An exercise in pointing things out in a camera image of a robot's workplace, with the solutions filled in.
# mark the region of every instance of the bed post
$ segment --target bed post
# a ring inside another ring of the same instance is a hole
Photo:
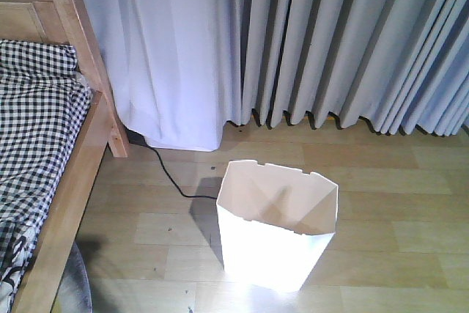
[[[90,80],[94,89],[103,93],[112,129],[108,143],[114,157],[128,156],[129,142],[117,116],[108,73],[100,55],[95,33],[83,0],[53,0],[70,44],[76,47],[80,71]]]

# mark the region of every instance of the trash bin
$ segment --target trash bin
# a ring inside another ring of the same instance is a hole
[[[225,271],[262,287],[299,290],[335,233],[338,189],[314,172],[229,162],[217,199]]]

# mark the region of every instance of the white curtain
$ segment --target white curtain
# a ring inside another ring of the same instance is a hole
[[[468,0],[85,0],[122,121],[214,150],[253,109],[382,133],[469,122]]]

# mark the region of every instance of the bedding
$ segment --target bedding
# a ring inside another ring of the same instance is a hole
[[[9,312],[92,92],[71,45],[0,40],[0,312]]]

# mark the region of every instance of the power cord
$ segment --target power cord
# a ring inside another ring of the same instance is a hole
[[[168,169],[166,169],[166,166],[164,165],[164,162],[163,162],[163,159],[160,155],[160,153],[158,152],[158,150],[154,147],[151,147],[147,144],[147,142],[145,141],[145,138],[140,135],[139,133],[137,132],[134,132],[132,130],[128,130],[126,128],[126,132],[127,132],[127,136],[128,136],[128,139],[129,139],[129,142],[131,144],[137,144],[138,146],[142,146],[142,147],[145,147],[145,148],[148,148],[149,150],[152,150],[154,153],[156,153],[156,155],[158,156],[158,160],[160,161],[160,164],[161,164],[161,168],[163,169],[163,171],[165,172],[166,176],[170,179],[171,183],[174,185],[174,187],[179,191],[180,195],[185,197],[185,198],[206,198],[206,199],[217,199],[217,197],[214,197],[214,196],[206,196],[206,195],[198,195],[198,194],[194,194],[194,195],[188,195],[188,194],[185,194],[181,187],[176,183],[176,181],[174,181],[173,177],[171,176],[171,174],[169,174],[168,172]]]

